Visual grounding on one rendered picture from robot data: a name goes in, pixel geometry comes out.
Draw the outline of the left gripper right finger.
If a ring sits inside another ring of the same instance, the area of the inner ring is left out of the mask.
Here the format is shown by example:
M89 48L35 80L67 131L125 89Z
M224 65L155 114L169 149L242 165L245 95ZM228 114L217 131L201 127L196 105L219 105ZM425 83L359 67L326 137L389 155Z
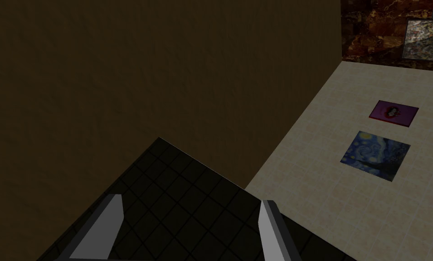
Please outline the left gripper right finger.
M262 200L258 228L264 261L302 261L291 234L273 200Z

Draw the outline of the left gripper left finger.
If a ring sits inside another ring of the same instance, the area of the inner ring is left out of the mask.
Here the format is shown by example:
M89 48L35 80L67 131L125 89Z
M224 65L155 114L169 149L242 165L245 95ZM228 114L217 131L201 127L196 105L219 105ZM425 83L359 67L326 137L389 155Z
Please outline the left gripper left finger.
M123 219L122 196L108 194L58 260L107 260Z

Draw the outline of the blue swirly night picture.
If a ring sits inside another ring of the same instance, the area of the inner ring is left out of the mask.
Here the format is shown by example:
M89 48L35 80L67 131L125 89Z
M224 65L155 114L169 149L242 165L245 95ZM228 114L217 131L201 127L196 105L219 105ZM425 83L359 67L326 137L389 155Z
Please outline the blue swirly night picture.
M409 149L409 144L359 131L341 163L392 182Z

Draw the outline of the grey speckled picture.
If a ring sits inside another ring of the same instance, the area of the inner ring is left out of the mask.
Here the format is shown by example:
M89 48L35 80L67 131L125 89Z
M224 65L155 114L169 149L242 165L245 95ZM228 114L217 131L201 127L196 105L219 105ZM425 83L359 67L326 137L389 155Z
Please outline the grey speckled picture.
M407 21L402 58L433 62L433 19Z

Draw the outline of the purple picture on wall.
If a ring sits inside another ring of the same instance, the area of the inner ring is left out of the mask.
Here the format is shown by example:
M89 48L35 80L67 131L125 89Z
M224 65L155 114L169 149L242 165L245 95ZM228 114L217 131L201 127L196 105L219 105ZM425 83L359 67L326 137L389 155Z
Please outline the purple picture on wall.
M392 123L399 126L410 127L418 108L403 104L390 103L378 100L369 118Z

